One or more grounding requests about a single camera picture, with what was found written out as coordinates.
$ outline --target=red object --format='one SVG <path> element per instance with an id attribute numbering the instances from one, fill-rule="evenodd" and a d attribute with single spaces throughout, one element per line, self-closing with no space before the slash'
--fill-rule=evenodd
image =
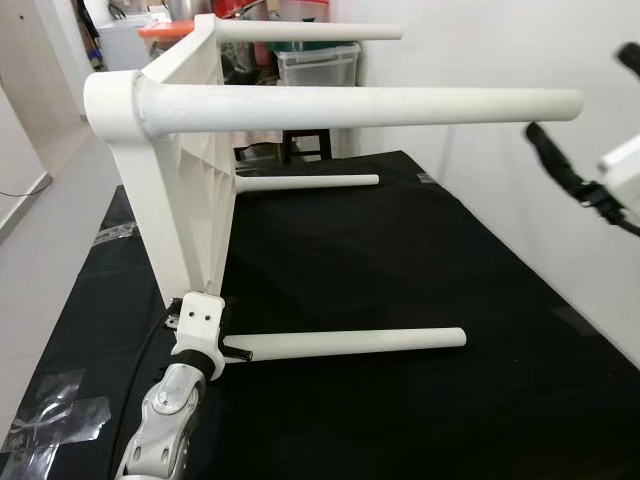
<path id="1" fill-rule="evenodd" d="M 246 7 L 256 0 L 217 0 L 213 12 L 220 18 L 232 17 L 236 10 Z"/>
<path id="2" fill-rule="evenodd" d="M 143 38 L 180 38 L 191 32 L 193 32 L 193 20 L 157 22 L 138 29 L 138 35 Z"/>

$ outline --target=wire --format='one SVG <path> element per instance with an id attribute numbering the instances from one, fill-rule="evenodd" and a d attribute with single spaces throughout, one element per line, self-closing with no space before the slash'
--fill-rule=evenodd
<path id="1" fill-rule="evenodd" d="M 46 185 L 40 187 L 38 190 L 36 190 L 35 192 L 31 192 L 31 193 L 21 193 L 21 194 L 15 194 L 15 193 L 6 193 L 6 192 L 0 192 L 0 195 L 4 195 L 5 197 L 14 197 L 14 198 L 18 198 L 18 197 L 30 197 L 31 195 L 37 195 L 40 192 L 42 192 L 43 190 L 46 190 L 47 188 L 49 188 L 49 185 L 51 185 L 53 183 L 53 177 L 49 177 L 49 183 L 47 183 Z"/>
<path id="2" fill-rule="evenodd" d="M 127 405 L 129 404 L 129 398 L 131 397 L 131 391 L 133 390 L 133 384 L 138 376 L 138 371 L 140 370 L 140 365 L 142 364 L 142 359 L 144 355 L 147 353 L 147 349 L 151 344 L 151 340 L 155 332 L 160 328 L 160 326 L 165 322 L 165 320 L 169 317 L 169 313 L 171 311 L 171 307 L 169 307 L 158 319 L 156 324 L 147 332 L 147 336 L 142 341 L 140 345 L 140 350 L 138 350 L 138 355 L 133 363 L 133 371 L 131 372 L 131 376 L 129 377 L 129 381 L 127 382 L 127 391 L 124 395 L 124 400 L 122 402 L 122 411 L 120 412 L 120 418 L 118 418 L 118 424 L 116 425 L 116 433 L 113 439 L 113 444 L 111 445 L 111 455 L 109 455 L 109 464 L 107 468 L 109 469 L 109 480 L 115 477 L 114 471 L 114 460 L 116 457 L 116 450 L 118 449 L 118 439 L 120 437 L 120 431 L 122 430 L 122 424 L 124 423 L 124 414 L 127 410 Z"/>
<path id="3" fill-rule="evenodd" d="M 622 220 L 620 223 L 618 223 L 618 226 L 626 230 L 627 232 L 633 233 L 634 235 L 640 237 L 640 227 L 637 227 L 633 223 Z"/>

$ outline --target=floor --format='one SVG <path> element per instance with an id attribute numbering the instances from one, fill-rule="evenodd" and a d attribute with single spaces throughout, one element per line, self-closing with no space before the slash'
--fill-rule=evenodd
<path id="1" fill-rule="evenodd" d="M 0 438 L 120 183 L 108 147 L 86 127 L 52 140 L 40 152 L 55 180 L 0 244 Z"/>

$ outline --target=black tablecloth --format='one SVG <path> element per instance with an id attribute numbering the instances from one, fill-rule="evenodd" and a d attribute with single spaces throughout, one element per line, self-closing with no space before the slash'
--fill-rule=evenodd
<path id="1" fill-rule="evenodd" d="M 238 198 L 230 333 L 465 329 L 458 349 L 230 365 L 207 391 L 188 479 L 640 478 L 638 372 L 402 152 L 275 174 L 377 173 L 375 187 Z M 85 368 L 114 415 L 50 478 L 106 478 L 136 350 L 162 302 L 139 238 L 94 247 L 37 374 Z M 155 337 L 126 411 L 168 364 Z"/>

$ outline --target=clear plastic container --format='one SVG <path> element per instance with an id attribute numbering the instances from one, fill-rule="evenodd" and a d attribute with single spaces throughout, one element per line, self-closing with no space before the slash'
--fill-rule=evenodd
<path id="1" fill-rule="evenodd" d="M 280 0 L 280 20 L 328 22 L 329 0 Z"/>
<path id="2" fill-rule="evenodd" d="M 283 85 L 352 87 L 356 84 L 358 44 L 310 50 L 277 52 Z"/>

